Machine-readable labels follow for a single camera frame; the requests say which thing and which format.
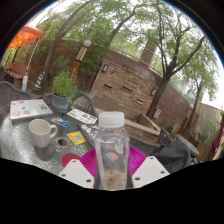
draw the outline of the pink placemat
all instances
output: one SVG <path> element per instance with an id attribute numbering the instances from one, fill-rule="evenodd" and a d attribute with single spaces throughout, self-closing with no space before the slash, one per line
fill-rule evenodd
<path id="1" fill-rule="evenodd" d="M 130 146 L 129 154 L 129 171 L 133 175 L 135 171 L 141 166 L 141 164 L 146 159 L 146 155 L 140 152 L 138 149 Z M 83 166 L 90 172 L 90 174 L 95 178 L 97 172 L 97 160 L 95 148 L 88 151 L 79 160 Z"/>

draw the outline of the flower pot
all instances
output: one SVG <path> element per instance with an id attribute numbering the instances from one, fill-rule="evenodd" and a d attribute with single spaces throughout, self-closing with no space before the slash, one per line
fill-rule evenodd
<path id="1" fill-rule="evenodd" d="M 66 112 L 68 109 L 69 101 L 67 98 L 62 98 L 53 94 L 52 109 L 58 112 Z"/>

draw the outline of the white cup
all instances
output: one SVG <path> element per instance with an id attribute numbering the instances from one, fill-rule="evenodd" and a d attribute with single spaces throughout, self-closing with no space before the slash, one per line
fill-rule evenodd
<path id="1" fill-rule="evenodd" d="M 58 133 L 58 129 L 55 125 L 50 125 L 47 121 L 42 119 L 32 120 L 29 124 L 29 130 L 33 144 L 39 148 L 46 147 L 50 139 Z"/>

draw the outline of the yellow card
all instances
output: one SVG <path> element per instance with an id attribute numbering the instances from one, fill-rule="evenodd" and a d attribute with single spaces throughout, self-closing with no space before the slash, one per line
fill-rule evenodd
<path id="1" fill-rule="evenodd" d="M 76 145 L 86 142 L 80 131 L 69 133 L 67 135 Z"/>

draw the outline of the white object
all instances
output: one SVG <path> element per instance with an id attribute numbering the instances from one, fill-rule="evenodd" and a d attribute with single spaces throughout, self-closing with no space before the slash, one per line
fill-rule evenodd
<path id="1" fill-rule="evenodd" d="M 59 174 L 59 177 L 84 188 L 94 188 L 94 177 L 79 160 L 72 159 Z"/>
<path id="2" fill-rule="evenodd" d="M 95 124 L 97 120 L 96 117 L 77 109 L 73 109 L 69 111 L 67 114 L 75 118 L 76 120 L 82 121 L 83 123 L 86 124 Z"/>
<path id="3" fill-rule="evenodd" d="M 156 109 L 153 117 L 156 118 L 156 119 L 159 118 L 160 113 L 161 113 L 161 110 Z"/>
<path id="4" fill-rule="evenodd" d="M 22 90 L 26 91 L 27 88 L 27 82 L 28 82 L 28 76 L 23 76 L 23 85 L 22 85 Z"/>
<path id="5" fill-rule="evenodd" d="M 11 101 L 11 120 L 31 118 L 48 114 L 53 114 L 53 111 L 46 105 L 43 100 Z"/>
<path id="6" fill-rule="evenodd" d="M 90 47 L 91 46 L 91 41 L 90 40 L 85 40 L 84 42 L 83 42 L 83 46 L 84 47 Z"/>
<path id="7" fill-rule="evenodd" d="M 124 113 L 100 113 L 99 126 L 94 143 L 101 187 L 111 191 L 124 190 L 129 158 L 129 135 L 124 128 Z"/>
<path id="8" fill-rule="evenodd" d="M 147 157 L 132 176 L 133 187 L 143 187 L 168 175 L 169 172 L 156 159 L 156 157 Z"/>
<path id="9" fill-rule="evenodd" d="M 120 128 L 124 126 L 124 113 L 118 111 L 102 112 L 99 114 L 101 128 Z"/>
<path id="10" fill-rule="evenodd" d="M 58 133 L 58 128 L 55 125 L 50 125 L 47 121 L 42 119 L 34 119 L 29 124 L 30 135 L 33 144 L 39 148 L 46 147 L 50 139 Z"/>

